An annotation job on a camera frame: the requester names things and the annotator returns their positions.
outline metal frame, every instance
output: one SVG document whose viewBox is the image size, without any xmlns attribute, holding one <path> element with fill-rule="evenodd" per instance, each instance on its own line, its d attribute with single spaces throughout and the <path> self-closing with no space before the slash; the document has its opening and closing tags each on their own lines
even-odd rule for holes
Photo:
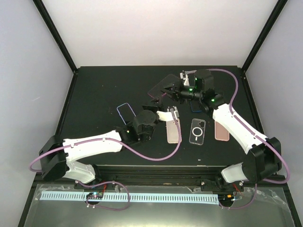
<svg viewBox="0 0 303 227">
<path fill-rule="evenodd" d="M 71 100 L 71 96 L 72 96 L 72 93 L 73 93 L 73 90 L 74 90 L 74 86 L 76 84 L 76 80 L 77 80 L 77 76 L 78 76 L 78 74 L 77 74 L 78 69 L 77 69 L 76 65 L 74 64 L 74 62 L 72 60 L 72 57 L 69 54 L 69 52 L 68 52 L 68 50 L 67 50 L 67 48 L 66 48 L 66 46 L 65 46 L 65 44 L 64 44 L 64 42 L 63 42 L 63 40 L 60 36 L 58 30 L 56 29 L 50 15 L 48 14 L 47 9 L 43 4 L 43 1 L 42 0 L 33 0 L 33 2 L 35 3 L 35 5 L 36 5 L 37 9 L 39 10 L 43 20 L 45 21 L 48 29 L 50 30 L 53 38 L 57 42 L 62 54 L 64 55 L 66 61 L 68 62 L 68 65 L 70 66 L 72 72 L 74 73 L 72 81 L 71 81 L 71 85 L 70 85 L 70 88 L 69 88 L 69 91 L 68 91 L 68 94 L 67 94 L 67 97 L 66 97 L 66 100 L 65 100 L 65 103 L 64 103 L 62 114 L 61 114 L 61 117 L 60 117 L 60 120 L 59 120 L 59 123 L 58 123 L 58 127 L 57 127 L 57 130 L 56 130 L 56 135 L 59 135 L 59 134 L 61 134 L 62 126 L 64 124 L 65 116 L 66 116 L 66 113 L 67 113 L 67 110 L 68 110 L 68 106 L 69 106 L 69 103 L 70 103 L 70 100 Z M 253 48 L 250 51 L 245 63 L 243 64 L 243 66 L 241 68 L 241 71 L 242 71 L 241 79 L 242 79 L 242 83 L 243 83 L 244 88 L 245 88 L 245 93 L 246 93 L 246 96 L 247 96 L 247 99 L 248 99 L 250 110 L 251 110 L 252 115 L 253 115 L 253 119 L 254 119 L 254 123 L 256 125 L 256 129 L 258 131 L 260 131 L 261 133 L 264 133 L 264 131 L 263 131 L 263 128 L 262 128 L 260 118 L 258 116 L 256 105 L 254 103 L 254 100 L 253 100 L 251 90 L 250 90 L 250 87 L 249 87 L 249 84 L 248 84 L 247 77 L 246 77 L 245 73 L 246 73 L 247 69 L 249 68 L 249 66 L 251 65 L 253 59 L 257 55 L 260 47 L 262 46 L 264 40 L 266 39 L 268 33 L 270 32 L 271 28 L 273 27 L 275 21 L 277 20 L 278 16 L 280 15 L 280 13 L 283 10 L 286 3 L 287 3 L 287 0 L 278 0 L 277 1 L 272 13 L 270 14 L 266 24 L 264 25 L 264 27 L 263 27 L 261 33 L 259 34 Z M 118 180 L 120 182 L 127 183 L 127 184 L 136 184 L 136 185 L 139 185 L 139 184 L 140 185 L 161 184 L 162 185 L 163 183 L 174 181 L 175 183 L 178 182 L 178 185 L 181 184 L 183 186 L 186 185 L 186 186 L 197 187 L 198 185 L 200 185 L 201 177 L 203 175 L 214 174 L 215 169 L 208 170 L 208 171 L 206 171 L 207 173 L 204 173 L 204 174 L 202 174 L 201 172 L 186 170 L 186 169 L 183 169 L 183 170 L 173 170 L 172 169 L 170 172 L 166 172 L 166 173 L 163 173 L 160 169 L 158 169 L 157 171 L 154 171 L 152 173 L 150 171 L 146 171 L 146 173 L 144 173 L 144 170 L 142 170 L 140 172 L 140 176 L 142 176 L 142 177 L 136 177 L 136 171 L 133 171 L 132 169 L 129 169 L 129 170 L 126 170 L 126 169 L 119 170 L 118 168 L 113 169 L 113 170 L 108 170 L 107 169 L 107 170 L 103 170 L 103 172 L 104 172 L 104 178 L 105 179 L 113 179 L 114 178 L 115 180 Z M 276 175 L 276 176 L 273 176 L 273 178 L 275 178 L 277 180 L 283 180 L 284 176 Z M 29 211 L 31 201 L 32 201 L 32 198 L 34 196 L 36 187 L 40 183 L 44 183 L 44 181 L 42 180 L 41 176 L 36 175 L 36 177 L 34 179 L 34 182 L 32 184 L 32 187 L 30 189 L 30 192 L 29 192 L 29 195 L 28 195 L 28 198 L 27 198 L 22 216 L 20 218 L 20 222 L 19 222 L 19 225 L 18 225 L 19 227 L 22 227 L 25 224 L 25 220 L 27 218 L 27 214 L 28 214 L 28 211 Z M 65 179 L 60 179 L 58 181 L 49 182 L 49 183 L 74 184 L 73 181 L 65 180 Z M 259 186 L 260 187 L 272 187 L 273 184 L 267 183 L 267 182 L 261 182 L 261 183 L 259 183 Z M 293 201 L 293 198 L 290 194 L 288 185 L 287 184 L 281 184 L 281 185 L 275 184 L 274 186 L 275 187 L 282 187 L 284 189 L 284 193 L 285 193 L 289 208 L 291 210 L 295 226 L 301 227 L 302 225 L 301 225 L 298 213 L 295 209 L 294 201 Z"/>
</svg>

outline phone case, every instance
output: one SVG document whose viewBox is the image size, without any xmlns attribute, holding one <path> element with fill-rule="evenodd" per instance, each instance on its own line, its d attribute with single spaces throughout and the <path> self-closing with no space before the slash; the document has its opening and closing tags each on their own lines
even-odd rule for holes
<svg viewBox="0 0 303 227">
<path fill-rule="evenodd" d="M 178 121 L 179 128 L 181 129 L 180 120 L 177 119 L 177 121 Z M 176 127 L 175 121 L 166 122 L 166 133 L 167 133 L 167 142 L 168 143 L 178 143 L 179 133 L 178 133 L 178 129 Z"/>
<path fill-rule="evenodd" d="M 214 138 L 220 141 L 229 141 L 229 132 L 218 122 L 214 122 Z"/>
<path fill-rule="evenodd" d="M 196 145 L 203 145 L 206 121 L 194 118 L 191 122 L 189 142 Z"/>
</svg>

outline black table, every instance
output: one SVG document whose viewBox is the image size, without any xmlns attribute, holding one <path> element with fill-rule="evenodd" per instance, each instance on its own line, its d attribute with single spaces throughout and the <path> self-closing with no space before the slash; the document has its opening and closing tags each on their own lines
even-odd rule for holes
<svg viewBox="0 0 303 227">
<path fill-rule="evenodd" d="M 235 110 L 255 127 L 251 109 L 241 81 L 241 70 L 236 66 L 121 66 L 121 67 L 81 67 L 61 130 L 63 138 L 83 138 L 99 135 L 122 126 L 116 107 L 129 103 L 138 114 L 141 105 L 150 101 L 147 92 L 168 74 L 179 77 L 182 70 L 221 68 L 234 73 L 239 82 L 239 91 L 234 100 Z M 213 72 L 217 91 L 223 92 L 227 102 L 234 93 L 235 82 L 224 72 Z M 145 160 L 128 150 L 105 153 L 80 160 L 85 164 L 108 166 L 227 166 L 243 161 L 244 152 L 237 141 L 230 136 L 228 142 L 214 138 L 214 121 L 204 113 L 193 113 L 189 104 L 178 104 L 168 97 L 164 106 L 176 105 L 180 114 L 182 143 L 179 151 L 170 159 L 153 162 Z M 206 121 L 205 139 L 202 146 L 189 143 L 193 118 Z M 135 148 L 149 157 L 164 157 L 170 154 L 175 144 L 168 144 L 166 124 L 156 126 L 149 142 Z"/>
</svg>

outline purple cable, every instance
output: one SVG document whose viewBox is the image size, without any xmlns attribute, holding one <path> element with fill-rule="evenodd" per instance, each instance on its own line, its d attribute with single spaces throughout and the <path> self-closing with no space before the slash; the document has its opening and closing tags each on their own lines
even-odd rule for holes
<svg viewBox="0 0 303 227">
<path fill-rule="evenodd" d="M 236 76 L 232 73 L 232 72 L 229 72 L 227 70 L 223 70 L 223 69 L 208 69 L 210 71 L 219 71 L 219 72 L 225 72 L 229 75 L 231 75 L 233 77 L 233 79 L 235 80 L 235 83 L 236 83 L 236 88 L 235 88 L 235 92 L 233 93 L 232 95 L 232 98 L 231 98 L 231 101 L 229 103 L 229 110 L 230 112 L 233 114 L 234 111 L 232 110 L 232 103 L 238 93 L 238 87 L 239 87 L 239 83 L 238 83 L 238 80 L 236 78 Z M 254 135 L 258 140 L 260 140 L 263 144 L 265 144 L 267 147 L 269 147 L 269 149 L 271 149 L 274 154 L 280 159 L 280 161 L 283 163 L 284 167 L 285 167 L 285 170 L 286 170 L 286 178 L 285 180 L 283 181 L 274 181 L 274 180 L 269 180 L 269 179 L 263 179 L 263 181 L 267 181 L 267 182 L 271 182 L 271 183 L 278 183 L 278 184 L 281 184 L 281 183 L 286 183 L 289 179 L 290 179 L 290 169 L 287 165 L 287 163 L 285 162 L 285 160 L 282 158 L 282 156 L 279 154 L 279 152 L 277 152 L 276 149 L 274 149 L 270 144 L 268 144 L 265 140 L 263 140 L 262 138 L 260 138 L 258 135 L 255 135 L 254 131 L 251 130 L 243 121 L 241 121 L 241 119 L 238 117 L 238 116 L 234 116 L 234 118 L 246 129 L 248 130 L 252 135 Z"/>
<path fill-rule="evenodd" d="M 39 161 L 40 159 L 44 158 L 45 156 L 48 156 L 56 151 L 59 151 L 59 150 L 63 150 L 65 148 L 70 148 L 71 145 L 66 145 L 66 146 L 62 146 L 62 147 L 59 147 L 59 148 L 55 148 L 55 149 L 52 149 L 52 150 L 49 150 L 47 152 L 45 152 L 44 154 L 36 157 L 30 164 L 29 164 L 29 170 L 32 171 L 32 172 L 36 172 L 36 173 L 40 173 L 42 172 L 41 169 L 33 169 L 33 164 L 35 164 L 37 161 Z"/>
<path fill-rule="evenodd" d="M 225 207 L 220 202 L 219 202 L 219 206 L 222 207 L 222 208 L 229 209 L 229 210 L 240 210 L 240 209 L 243 209 L 243 208 L 246 208 L 246 207 L 250 206 L 252 204 L 252 202 L 255 200 L 256 195 L 257 195 L 257 184 L 255 184 L 255 193 L 254 193 L 253 197 L 251 198 L 251 201 L 249 203 L 245 204 L 244 206 L 241 206 L 241 207 Z"/>
<path fill-rule="evenodd" d="M 130 150 L 131 152 L 133 152 L 134 154 L 144 158 L 144 159 L 147 159 L 147 160 L 150 160 L 150 161 L 163 161 L 163 160 L 166 160 L 166 159 L 169 159 L 170 157 L 172 157 L 179 149 L 180 147 L 180 144 L 181 144 L 181 140 L 182 140 L 182 135 L 181 135 L 181 129 L 179 127 L 179 124 L 177 122 L 177 119 L 175 117 L 175 115 L 173 114 L 173 119 L 176 123 L 176 126 L 177 126 L 177 130 L 178 130 L 178 135 L 179 135 L 179 139 L 178 139 L 178 144 L 176 146 L 176 148 L 174 149 L 174 151 L 167 155 L 166 157 L 161 157 L 161 158 L 152 158 L 152 157 L 147 157 L 143 154 L 140 154 L 138 151 L 132 149 L 130 146 L 126 145 L 125 143 L 119 141 L 119 140 L 116 140 L 116 139 L 113 139 L 113 138 L 97 138 L 97 139 L 90 139 L 90 140 L 84 140 L 84 141 L 80 141 L 80 142 L 77 142 L 75 143 L 74 145 L 77 146 L 77 145 L 80 145 L 80 144 L 83 144 L 83 143 L 88 143 L 88 142 L 94 142 L 94 141 L 100 141 L 100 140 L 110 140 L 110 141 L 114 141 L 114 142 L 117 142 L 117 143 L 120 143 L 122 146 L 124 146 L 125 148 L 127 148 L 128 150 Z M 39 157 L 35 158 L 30 164 L 29 164 L 29 170 L 32 171 L 32 172 L 41 172 L 42 170 L 40 169 L 33 169 L 32 166 L 34 163 L 36 163 L 37 161 L 39 161 L 40 159 L 44 158 L 45 156 L 48 156 L 56 151 L 59 151 L 59 150 L 63 150 L 65 148 L 70 148 L 71 146 L 70 145 L 67 145 L 67 146 L 63 146 L 63 147 L 59 147 L 59 148 L 55 148 L 55 149 L 52 149 L 52 150 L 49 150 L 47 152 L 45 152 L 44 154 L 40 155 Z"/>
<path fill-rule="evenodd" d="M 88 206 L 99 207 L 99 208 L 103 208 L 103 209 L 107 209 L 107 210 L 112 210 L 112 211 L 122 211 L 122 210 L 125 210 L 125 209 L 129 208 L 129 206 L 131 205 L 131 203 L 130 203 L 131 196 L 129 194 L 129 191 L 127 190 L 127 188 L 123 184 L 121 184 L 119 182 L 116 182 L 116 181 L 106 181 L 106 182 L 98 183 L 96 185 L 86 185 L 86 184 L 84 184 L 84 183 L 82 183 L 80 181 L 76 181 L 76 183 L 79 183 L 81 186 L 86 187 L 86 188 L 94 188 L 94 187 L 98 187 L 98 186 L 101 186 L 101 185 L 113 183 L 113 184 L 118 184 L 118 185 L 122 186 L 125 189 L 126 193 L 127 193 L 127 204 L 124 207 L 122 207 L 122 208 L 118 208 L 117 209 L 117 208 L 110 208 L 110 207 L 105 207 L 105 206 L 100 206 L 100 205 L 91 205 L 91 204 L 89 204 L 89 197 L 85 201 Z"/>
</svg>

